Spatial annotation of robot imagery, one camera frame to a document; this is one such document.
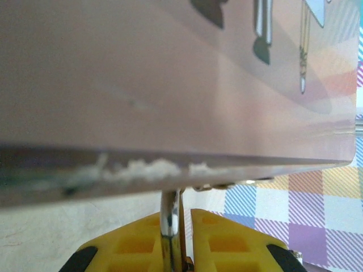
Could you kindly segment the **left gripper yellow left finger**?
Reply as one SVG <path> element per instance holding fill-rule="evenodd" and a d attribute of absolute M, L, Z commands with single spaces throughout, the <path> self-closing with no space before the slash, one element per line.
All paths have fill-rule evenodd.
<path fill-rule="evenodd" d="M 163 271 L 159 214 L 155 213 L 81 245 L 61 271 Z"/>

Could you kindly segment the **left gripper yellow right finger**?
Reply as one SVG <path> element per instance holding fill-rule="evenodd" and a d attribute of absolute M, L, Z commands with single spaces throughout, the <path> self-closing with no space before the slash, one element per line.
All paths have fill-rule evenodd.
<path fill-rule="evenodd" d="M 195 271 L 306 271 L 275 237 L 202 209 L 191 219 Z"/>

